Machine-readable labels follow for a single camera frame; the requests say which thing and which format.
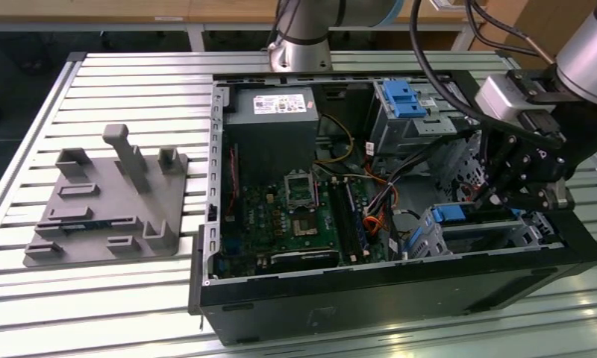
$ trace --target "motherboard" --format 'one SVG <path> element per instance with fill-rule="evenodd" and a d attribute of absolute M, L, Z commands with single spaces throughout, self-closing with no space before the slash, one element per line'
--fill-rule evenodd
<path fill-rule="evenodd" d="M 364 182 L 316 181 L 293 172 L 268 186 L 244 186 L 237 212 L 225 218 L 221 277 L 325 269 L 384 261 L 363 226 Z"/>

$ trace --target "cardboard box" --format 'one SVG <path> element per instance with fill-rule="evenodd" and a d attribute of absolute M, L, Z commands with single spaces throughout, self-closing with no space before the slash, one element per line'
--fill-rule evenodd
<path fill-rule="evenodd" d="M 597 0 L 489 0 L 487 12 L 504 23 L 520 28 L 553 55 L 561 50 L 581 23 L 596 8 Z M 524 40 L 484 24 L 481 34 L 492 41 L 528 47 Z M 472 50 L 492 49 L 475 40 Z M 544 68 L 537 57 L 513 54 L 524 68 Z"/>

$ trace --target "blue plastic tab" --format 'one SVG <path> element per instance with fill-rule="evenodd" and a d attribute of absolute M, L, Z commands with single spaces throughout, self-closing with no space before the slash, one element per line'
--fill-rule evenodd
<path fill-rule="evenodd" d="M 407 251 L 411 249 L 411 247 L 415 245 L 416 240 L 419 240 L 420 235 L 423 235 L 423 228 L 419 227 L 415 234 L 411 236 L 409 242 L 407 243 L 407 247 L 403 251 Z"/>
<path fill-rule="evenodd" d="M 399 118 L 419 118 L 427 116 L 427 109 L 420 105 L 416 91 L 407 81 L 384 81 L 385 96 L 395 107 L 395 115 Z"/>
<path fill-rule="evenodd" d="M 439 212 L 439 209 L 432 209 L 431 213 L 435 216 L 435 221 L 436 222 L 444 222 L 445 218 L 443 218 L 443 215 Z"/>
<path fill-rule="evenodd" d="M 436 207 L 436 210 L 443 215 L 443 218 L 448 222 L 459 222 L 467 220 L 465 212 L 461 210 L 460 205 L 441 205 Z"/>

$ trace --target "ram slot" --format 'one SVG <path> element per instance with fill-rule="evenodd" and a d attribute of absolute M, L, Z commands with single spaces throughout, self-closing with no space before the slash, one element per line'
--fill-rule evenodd
<path fill-rule="evenodd" d="M 335 216 L 335 225 L 339 232 L 340 247 L 344 252 L 344 259 L 356 263 L 363 255 L 356 225 L 353 222 L 353 212 L 349 204 L 347 186 L 341 183 L 328 184 L 328 193 Z"/>
<path fill-rule="evenodd" d="M 369 256 L 369 242 L 368 242 L 368 236 L 365 234 L 365 228 L 363 226 L 363 216 L 360 215 L 360 211 L 356 208 L 356 198 L 352 193 L 352 187 L 349 186 L 349 183 L 345 183 L 345 190 L 348 192 L 348 200 L 349 200 L 349 206 L 352 210 L 352 221 L 356 229 L 356 241 L 360 245 L 360 252 L 363 256 Z"/>

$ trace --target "green circuit board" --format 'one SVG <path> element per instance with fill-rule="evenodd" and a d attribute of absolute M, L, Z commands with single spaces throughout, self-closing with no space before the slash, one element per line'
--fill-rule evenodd
<path fill-rule="evenodd" d="M 285 183 L 271 186 L 241 188 L 241 222 L 233 230 L 223 231 L 223 262 L 219 271 L 224 277 L 259 274 L 257 264 L 271 254 L 296 251 L 335 250 L 341 254 L 339 266 L 349 265 L 344 260 L 340 237 L 336 229 L 328 183 L 315 185 L 316 203 L 311 207 L 288 208 Z M 349 188 L 356 198 L 356 207 L 368 204 L 368 193 L 361 180 L 351 180 Z M 311 198 L 309 187 L 299 183 L 289 193 L 291 200 Z M 359 257 L 357 263 L 385 260 L 383 245 L 368 246 L 369 255 Z"/>

